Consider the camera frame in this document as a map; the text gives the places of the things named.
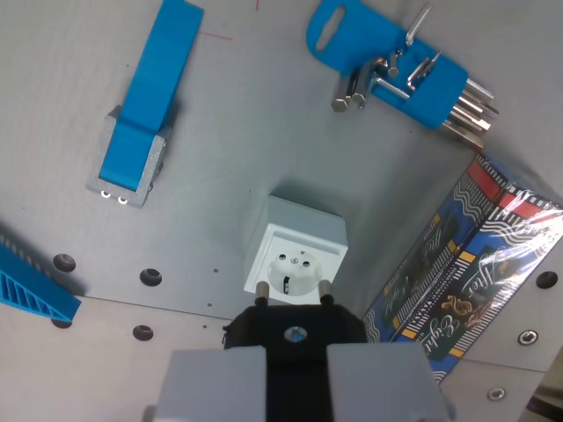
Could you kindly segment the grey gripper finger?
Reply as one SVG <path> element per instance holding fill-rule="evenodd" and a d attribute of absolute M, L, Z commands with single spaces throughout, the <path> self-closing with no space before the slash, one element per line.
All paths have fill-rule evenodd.
<path fill-rule="evenodd" d="M 262 346 L 172 353 L 155 421 L 265 421 L 267 352 Z"/>
<path fill-rule="evenodd" d="M 334 344 L 326 352 L 335 421 L 451 420 L 418 344 Z"/>

